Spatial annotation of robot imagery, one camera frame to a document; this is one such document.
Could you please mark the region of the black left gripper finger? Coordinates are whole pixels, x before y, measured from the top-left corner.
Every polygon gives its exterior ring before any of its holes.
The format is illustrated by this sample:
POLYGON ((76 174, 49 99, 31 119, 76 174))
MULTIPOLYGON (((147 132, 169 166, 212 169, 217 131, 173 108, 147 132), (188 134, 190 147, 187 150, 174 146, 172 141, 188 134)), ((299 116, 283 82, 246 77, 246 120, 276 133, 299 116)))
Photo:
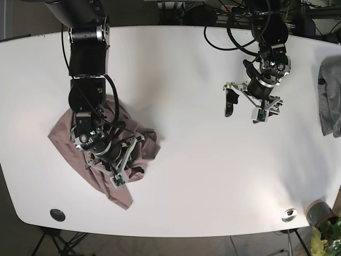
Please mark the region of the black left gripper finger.
POLYGON ((238 104, 239 95, 233 89, 225 89, 225 117, 233 114, 234 105, 238 104))
POLYGON ((262 109, 260 106, 256 106, 253 109, 253 123, 256 124, 267 122, 269 117, 279 115, 279 113, 280 113, 279 105, 275 105, 270 109, 262 109))

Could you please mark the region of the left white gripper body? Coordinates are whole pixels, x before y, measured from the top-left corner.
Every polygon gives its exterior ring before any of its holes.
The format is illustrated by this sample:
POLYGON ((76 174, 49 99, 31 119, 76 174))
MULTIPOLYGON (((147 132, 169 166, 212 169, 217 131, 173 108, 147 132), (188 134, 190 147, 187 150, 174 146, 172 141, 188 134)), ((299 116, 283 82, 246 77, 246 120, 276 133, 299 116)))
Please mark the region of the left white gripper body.
POLYGON ((279 105, 280 107, 283 105, 283 101, 280 99, 280 97, 274 97, 274 96, 268 96, 267 99, 258 99, 257 97, 254 97, 250 94, 248 91, 249 83, 248 82, 242 82, 242 83, 235 83, 235 82, 227 82, 223 86, 223 90, 225 89, 233 89, 235 93, 240 92, 242 95, 244 95, 252 104, 254 107, 260 106, 262 109, 270 109, 271 107, 274 107, 275 105, 279 105))

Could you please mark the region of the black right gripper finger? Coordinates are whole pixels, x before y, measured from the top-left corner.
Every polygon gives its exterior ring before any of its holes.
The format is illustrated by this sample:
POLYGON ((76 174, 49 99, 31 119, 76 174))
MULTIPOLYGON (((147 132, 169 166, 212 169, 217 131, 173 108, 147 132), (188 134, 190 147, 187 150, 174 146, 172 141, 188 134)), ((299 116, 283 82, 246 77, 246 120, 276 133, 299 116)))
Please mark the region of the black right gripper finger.
POLYGON ((140 166, 131 168, 131 173, 145 173, 144 169, 140 166))

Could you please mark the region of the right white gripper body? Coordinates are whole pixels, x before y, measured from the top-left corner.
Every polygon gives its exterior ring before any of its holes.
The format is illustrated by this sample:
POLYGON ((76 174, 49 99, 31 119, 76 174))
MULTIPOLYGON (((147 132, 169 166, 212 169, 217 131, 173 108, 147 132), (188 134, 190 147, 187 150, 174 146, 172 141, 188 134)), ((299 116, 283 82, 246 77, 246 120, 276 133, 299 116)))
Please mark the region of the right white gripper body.
POLYGON ((145 140, 143 135, 130 136, 122 139, 114 145, 109 143, 108 150, 103 153, 91 153, 89 160, 85 160, 87 169, 94 168, 107 175, 112 185, 118 187, 128 183, 129 177, 126 173, 127 164, 132 162, 131 154, 135 146, 145 140))

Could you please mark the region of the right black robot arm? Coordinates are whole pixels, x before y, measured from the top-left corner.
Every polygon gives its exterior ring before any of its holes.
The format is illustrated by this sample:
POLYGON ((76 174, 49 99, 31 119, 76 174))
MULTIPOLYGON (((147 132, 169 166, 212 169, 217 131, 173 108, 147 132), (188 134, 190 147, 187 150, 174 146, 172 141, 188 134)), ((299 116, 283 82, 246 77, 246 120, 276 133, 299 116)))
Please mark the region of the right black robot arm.
POLYGON ((100 1, 45 1, 54 16, 68 28, 70 58, 69 107, 74 113, 71 138, 86 162, 109 177, 115 188, 129 181, 126 169, 142 136, 117 142, 126 125, 119 120, 118 94, 108 76, 110 19, 100 1))

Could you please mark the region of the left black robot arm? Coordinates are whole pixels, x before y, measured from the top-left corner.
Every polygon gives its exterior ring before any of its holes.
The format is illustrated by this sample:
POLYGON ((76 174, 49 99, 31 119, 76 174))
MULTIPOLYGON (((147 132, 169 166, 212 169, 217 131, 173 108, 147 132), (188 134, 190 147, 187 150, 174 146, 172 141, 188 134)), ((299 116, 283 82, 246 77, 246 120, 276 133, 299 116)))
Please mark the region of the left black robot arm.
POLYGON ((249 82, 227 82, 223 87, 226 117, 233 114, 240 94, 254 105, 251 119, 255 124, 280 113, 283 101, 271 93, 291 70, 291 59, 285 46, 289 31, 281 12, 281 1, 245 1, 244 6, 232 8, 226 22, 226 32, 234 44, 230 50, 240 50, 254 59, 243 60, 249 82), (232 35, 231 26, 236 15, 246 15, 250 19, 253 40, 244 45, 232 35))

